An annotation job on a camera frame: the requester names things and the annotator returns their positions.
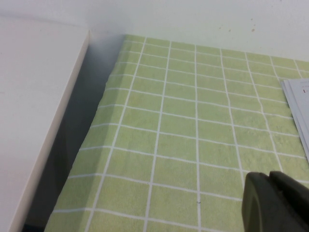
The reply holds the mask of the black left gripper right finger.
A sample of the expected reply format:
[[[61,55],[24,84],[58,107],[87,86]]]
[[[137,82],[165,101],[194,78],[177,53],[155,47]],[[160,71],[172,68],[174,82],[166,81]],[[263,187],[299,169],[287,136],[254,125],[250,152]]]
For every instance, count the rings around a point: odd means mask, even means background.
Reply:
[[[271,171],[269,180],[282,198],[291,218],[306,232],[309,231],[309,189],[295,179],[279,171]]]

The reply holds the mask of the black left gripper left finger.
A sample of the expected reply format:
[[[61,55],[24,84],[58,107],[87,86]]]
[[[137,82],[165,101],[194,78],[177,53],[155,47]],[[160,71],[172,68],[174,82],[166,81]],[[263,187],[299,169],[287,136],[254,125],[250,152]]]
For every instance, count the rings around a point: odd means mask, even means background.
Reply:
[[[287,232],[290,229],[289,212],[263,173],[246,175],[241,212],[246,232]]]

